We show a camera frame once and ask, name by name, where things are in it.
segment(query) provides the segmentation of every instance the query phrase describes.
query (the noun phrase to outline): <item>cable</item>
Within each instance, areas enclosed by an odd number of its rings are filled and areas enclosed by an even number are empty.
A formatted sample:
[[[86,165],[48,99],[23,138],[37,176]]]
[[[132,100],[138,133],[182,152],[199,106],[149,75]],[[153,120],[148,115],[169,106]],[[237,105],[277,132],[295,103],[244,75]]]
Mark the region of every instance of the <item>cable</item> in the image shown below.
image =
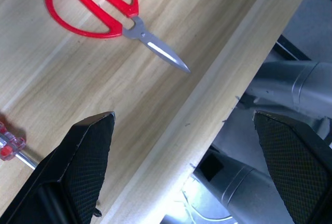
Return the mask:
[[[230,220],[231,218],[233,218],[233,216],[227,216],[227,217],[224,217],[224,218],[221,218],[221,219],[210,219],[210,218],[206,218],[204,216],[201,215],[200,212],[198,212],[188,201],[188,198],[186,196],[186,194],[184,193],[183,190],[181,190],[185,200],[186,200],[186,203],[188,204],[188,206],[199,216],[201,217],[203,220],[207,220],[207,221],[211,221],[211,222],[218,222],[218,221],[225,221],[225,220]],[[190,218],[191,220],[195,223],[195,221],[193,220],[193,217],[192,215],[190,214]]]

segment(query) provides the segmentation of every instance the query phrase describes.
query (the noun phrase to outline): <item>wooden surface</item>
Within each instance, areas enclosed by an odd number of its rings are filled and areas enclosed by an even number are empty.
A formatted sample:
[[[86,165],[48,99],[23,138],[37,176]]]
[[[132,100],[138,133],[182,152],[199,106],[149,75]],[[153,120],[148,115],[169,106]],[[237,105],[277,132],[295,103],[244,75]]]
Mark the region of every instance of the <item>wooden surface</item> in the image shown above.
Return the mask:
[[[114,110],[98,201],[104,218],[92,223],[158,223],[300,2],[140,0],[147,28],[185,61],[192,72],[185,74],[139,41],[68,32],[44,0],[0,0],[2,120],[41,160],[75,122]],[[77,0],[56,6],[70,23],[103,30]],[[0,173],[2,213],[31,169],[13,159],[0,162]]]

